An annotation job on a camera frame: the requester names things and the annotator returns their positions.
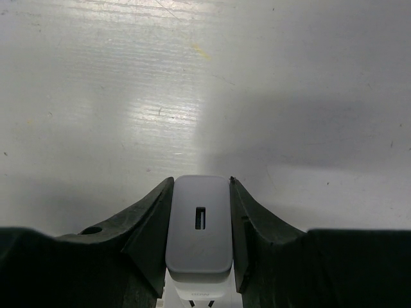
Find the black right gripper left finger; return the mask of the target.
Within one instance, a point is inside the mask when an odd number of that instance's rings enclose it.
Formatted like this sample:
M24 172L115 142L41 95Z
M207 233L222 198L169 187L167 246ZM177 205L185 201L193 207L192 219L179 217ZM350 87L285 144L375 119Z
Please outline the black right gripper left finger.
M173 178L79 234L1 229L2 307L155 307L165 285Z

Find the white USB charger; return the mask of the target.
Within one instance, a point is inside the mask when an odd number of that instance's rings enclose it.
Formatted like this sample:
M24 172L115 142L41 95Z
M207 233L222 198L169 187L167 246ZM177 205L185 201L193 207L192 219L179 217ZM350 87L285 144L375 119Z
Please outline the white USB charger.
M165 255L184 307L216 307L233 264L229 181L184 175L175 180Z

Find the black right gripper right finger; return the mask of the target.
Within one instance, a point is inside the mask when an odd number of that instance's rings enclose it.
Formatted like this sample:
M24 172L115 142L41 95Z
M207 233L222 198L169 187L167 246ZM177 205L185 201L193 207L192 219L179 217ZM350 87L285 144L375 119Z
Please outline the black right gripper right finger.
M244 307L409 307L408 230L303 232L230 179L236 290Z

